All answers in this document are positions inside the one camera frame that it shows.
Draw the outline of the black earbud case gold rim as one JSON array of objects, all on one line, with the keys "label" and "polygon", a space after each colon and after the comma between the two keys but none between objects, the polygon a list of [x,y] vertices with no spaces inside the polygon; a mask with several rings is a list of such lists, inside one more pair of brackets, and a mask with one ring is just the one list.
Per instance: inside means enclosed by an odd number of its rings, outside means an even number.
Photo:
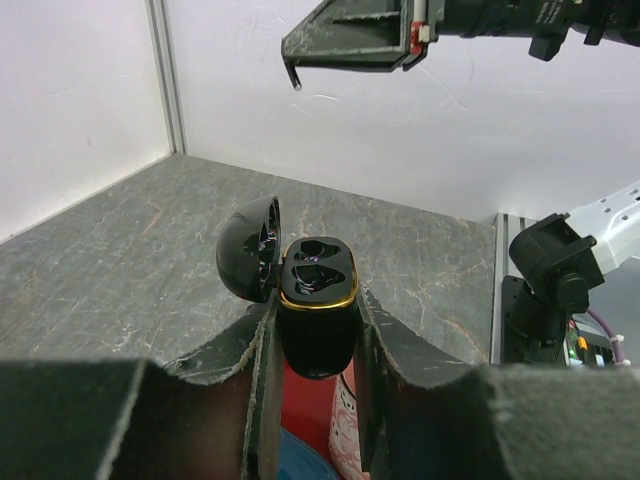
[{"label": "black earbud case gold rim", "polygon": [[275,196],[253,200],[226,222],[216,245],[218,275],[235,296],[276,304],[286,362],[299,376],[340,374],[356,344],[359,289],[354,255],[343,241],[304,237],[281,246]]}]

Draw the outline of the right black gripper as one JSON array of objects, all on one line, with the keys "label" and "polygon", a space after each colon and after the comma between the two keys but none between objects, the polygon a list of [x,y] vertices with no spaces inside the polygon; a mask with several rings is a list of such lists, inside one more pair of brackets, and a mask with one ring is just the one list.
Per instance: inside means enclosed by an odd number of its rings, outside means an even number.
[{"label": "right black gripper", "polygon": [[283,37],[285,70],[411,70],[438,40],[444,13],[444,0],[323,1]]}]

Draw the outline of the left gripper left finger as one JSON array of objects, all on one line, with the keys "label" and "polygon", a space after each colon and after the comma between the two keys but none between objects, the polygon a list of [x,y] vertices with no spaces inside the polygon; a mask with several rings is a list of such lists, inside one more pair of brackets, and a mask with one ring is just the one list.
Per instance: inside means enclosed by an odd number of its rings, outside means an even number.
[{"label": "left gripper left finger", "polygon": [[273,479],[282,358],[258,304],[167,365],[5,360],[5,479]]}]

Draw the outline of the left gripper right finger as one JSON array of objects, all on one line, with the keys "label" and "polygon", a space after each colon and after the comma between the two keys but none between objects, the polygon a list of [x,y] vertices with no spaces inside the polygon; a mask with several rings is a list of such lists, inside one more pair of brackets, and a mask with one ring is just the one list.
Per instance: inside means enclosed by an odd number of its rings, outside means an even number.
[{"label": "left gripper right finger", "polygon": [[374,479],[635,479],[635,367],[467,364],[362,285],[354,353],[361,466]]}]

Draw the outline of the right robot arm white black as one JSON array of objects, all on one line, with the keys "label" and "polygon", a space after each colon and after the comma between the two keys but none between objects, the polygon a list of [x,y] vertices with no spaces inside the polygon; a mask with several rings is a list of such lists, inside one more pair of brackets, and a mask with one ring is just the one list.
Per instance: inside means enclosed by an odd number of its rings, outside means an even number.
[{"label": "right robot arm white black", "polygon": [[[522,37],[549,61],[570,30],[589,46],[639,43],[635,1],[324,1],[281,42],[294,87],[301,67],[361,72],[410,70],[442,36]],[[520,231],[508,255],[494,323],[502,363],[560,359],[571,318],[590,291],[639,251],[639,188],[631,185]]]}]

